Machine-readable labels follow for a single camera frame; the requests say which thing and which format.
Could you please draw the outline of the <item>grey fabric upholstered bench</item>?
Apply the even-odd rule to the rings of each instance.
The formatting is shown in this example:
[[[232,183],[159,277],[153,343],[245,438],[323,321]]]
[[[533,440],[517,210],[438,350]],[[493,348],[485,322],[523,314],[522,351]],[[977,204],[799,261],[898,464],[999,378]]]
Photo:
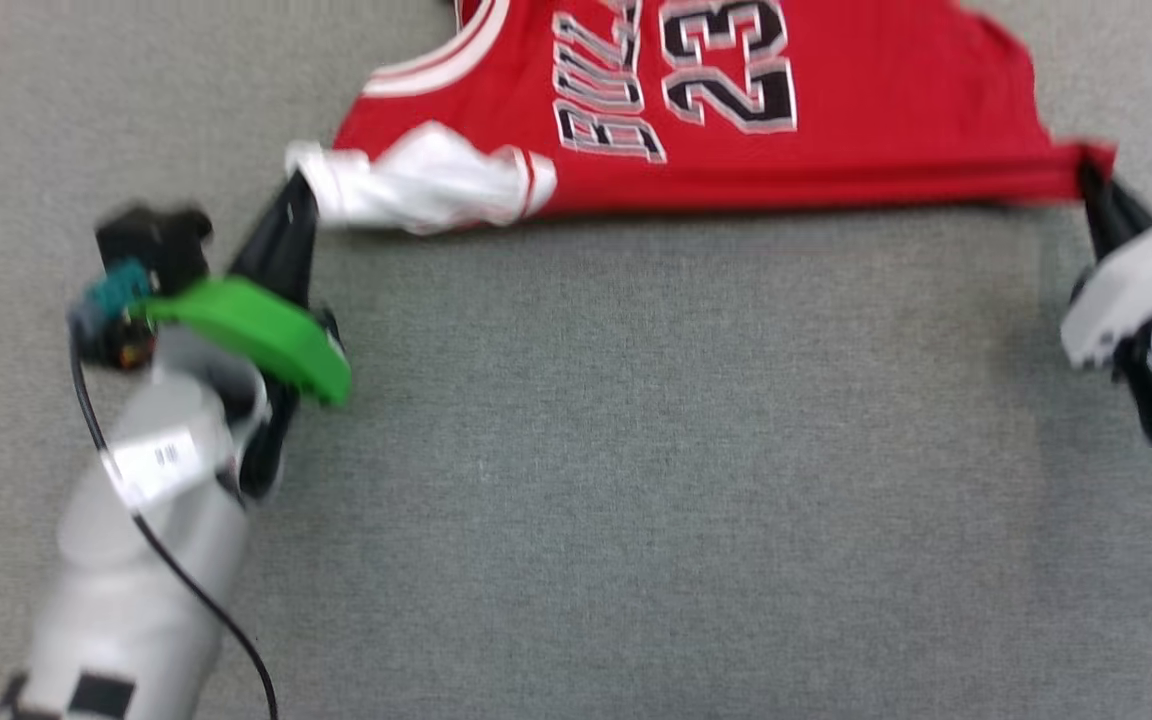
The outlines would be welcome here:
[[[0,0],[0,694],[90,458],[65,306],[129,199],[220,265],[442,0]],[[324,234],[233,614],[285,720],[1152,720],[1152,452],[1059,324],[1078,209]]]

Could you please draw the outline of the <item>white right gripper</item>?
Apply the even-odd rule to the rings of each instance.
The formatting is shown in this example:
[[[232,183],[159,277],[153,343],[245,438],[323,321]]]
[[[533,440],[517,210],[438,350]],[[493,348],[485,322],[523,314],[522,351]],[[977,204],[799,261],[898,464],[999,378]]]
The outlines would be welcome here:
[[[1092,160],[1076,172],[1093,259],[1100,263],[1060,327],[1074,367],[1105,366],[1152,319],[1152,209]]]

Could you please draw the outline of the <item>red basketball jersey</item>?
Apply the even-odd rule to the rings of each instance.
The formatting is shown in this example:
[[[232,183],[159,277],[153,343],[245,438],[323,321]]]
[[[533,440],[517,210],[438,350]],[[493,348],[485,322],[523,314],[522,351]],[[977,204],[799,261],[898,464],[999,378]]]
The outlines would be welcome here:
[[[321,223],[1064,202],[1116,150],[1043,123],[1029,51],[960,0],[456,0],[285,173]]]

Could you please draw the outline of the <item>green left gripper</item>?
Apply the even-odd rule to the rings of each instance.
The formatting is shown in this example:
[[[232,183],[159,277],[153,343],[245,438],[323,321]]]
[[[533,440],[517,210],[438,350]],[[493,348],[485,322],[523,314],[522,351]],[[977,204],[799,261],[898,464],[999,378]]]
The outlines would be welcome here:
[[[236,491],[256,501],[282,477],[285,437],[301,400],[338,407],[353,389],[334,316],[306,309],[317,222],[314,190],[294,172],[228,266],[228,275],[241,278],[200,281],[141,304],[143,318],[183,325],[237,373],[221,384],[225,418],[236,423],[230,475]]]

